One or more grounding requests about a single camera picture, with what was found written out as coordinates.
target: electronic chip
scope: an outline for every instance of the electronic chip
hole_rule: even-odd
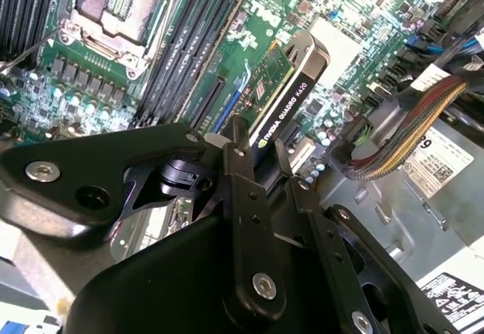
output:
[[[88,90],[94,93],[99,91],[103,82],[98,77],[93,77],[89,83]]]
[[[82,70],[79,71],[76,79],[77,85],[85,88],[88,85],[89,76],[90,76],[89,72],[82,71]]]
[[[51,68],[51,71],[55,74],[59,74],[59,73],[62,73],[62,71],[64,71],[64,67],[66,65],[66,61],[59,58],[59,57],[56,57],[54,59],[54,62],[52,63],[52,68]]]
[[[265,93],[264,81],[260,79],[256,86],[257,100],[260,100]]]
[[[77,75],[77,66],[68,64],[62,75],[66,81],[73,81]]]
[[[76,113],[76,111],[77,111],[77,106],[74,106],[74,105],[67,106],[68,113]]]
[[[99,91],[98,93],[98,97],[101,99],[101,100],[106,100],[108,99],[111,94],[113,93],[113,90],[114,90],[114,87],[113,85],[111,85],[110,83],[108,82],[105,82],[103,84],[103,87],[102,89]]]
[[[308,106],[308,113],[310,113],[313,116],[318,115],[319,111],[323,108],[323,105],[318,101],[318,100],[313,100]]]

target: sticker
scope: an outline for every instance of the sticker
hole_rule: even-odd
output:
[[[484,315],[484,291],[446,272],[421,290],[457,328],[465,329]]]
[[[265,93],[264,81],[260,79],[256,87],[257,100],[260,100]]]
[[[441,70],[435,64],[431,64],[427,69],[412,82],[411,87],[418,91],[426,91],[441,79],[450,76],[446,71]]]
[[[472,161],[473,156],[430,128],[403,167],[410,179],[430,199]]]

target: metal screw head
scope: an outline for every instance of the metal screw head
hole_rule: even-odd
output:
[[[69,43],[69,37],[65,34],[60,35],[60,41],[63,43]]]
[[[51,183],[61,176],[61,171],[53,162],[31,162],[25,168],[25,174],[33,181]]]
[[[185,137],[189,141],[191,141],[192,143],[197,143],[198,142],[198,138],[195,135],[193,135],[193,134],[188,133],[188,134],[185,135]]]
[[[304,190],[309,190],[309,185],[305,181],[299,181],[299,186]]]
[[[373,334],[373,327],[371,326],[370,321],[366,318],[365,315],[363,315],[359,311],[353,311],[351,313],[351,318],[353,319],[353,323],[361,334]]]
[[[340,213],[340,216],[343,217],[344,219],[349,219],[350,218],[347,211],[343,211],[342,209],[340,209],[338,211],[338,213]]]
[[[234,152],[237,153],[238,156],[245,156],[245,153],[242,150],[238,149],[238,148],[235,148],[234,149]]]
[[[278,293],[273,279],[264,273],[255,274],[252,278],[252,285],[254,286],[257,295],[266,298],[267,300],[274,300]]]

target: white label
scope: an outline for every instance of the white label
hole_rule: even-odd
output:
[[[435,64],[431,64],[427,69],[411,84],[412,88],[418,91],[426,91],[441,79],[450,76],[446,71],[442,71]]]
[[[430,128],[403,166],[410,179],[430,199],[472,161],[473,156]]]
[[[484,48],[484,29],[481,29],[481,31],[476,34],[476,39],[481,47]]]

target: ram slot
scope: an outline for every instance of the ram slot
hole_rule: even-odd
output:
[[[221,76],[217,76],[213,86],[209,90],[209,93],[200,102],[200,106],[195,110],[195,113],[192,114],[190,118],[190,127],[192,127],[193,130],[196,131],[201,127],[224,87],[225,79]]]
[[[179,62],[175,78],[166,87],[166,98],[161,101],[155,112],[154,119],[157,124],[172,122],[175,118],[235,2],[236,0],[217,0],[208,8],[209,13],[203,17],[201,28],[195,34],[195,38],[192,38],[193,42]]]
[[[178,20],[175,23],[175,28],[170,33],[170,38],[168,41],[166,41],[163,52],[155,63],[153,72],[151,73],[152,79],[148,83],[148,86],[143,94],[143,98],[141,99],[141,103],[132,120],[131,126],[146,125],[147,115],[151,111],[150,107],[152,107],[153,104],[159,100],[159,97],[163,95],[163,91],[158,90],[157,86],[163,84],[166,79],[166,74],[169,72],[169,65],[172,64],[172,62],[170,62],[170,57],[172,56],[173,51],[176,49],[178,41],[184,32],[185,24],[190,19],[192,11],[195,5],[197,5],[198,1],[199,0],[188,0],[183,7],[180,16],[177,18]]]
[[[0,0],[0,49],[17,56],[43,38],[51,0]],[[36,53],[23,64],[32,66]]]

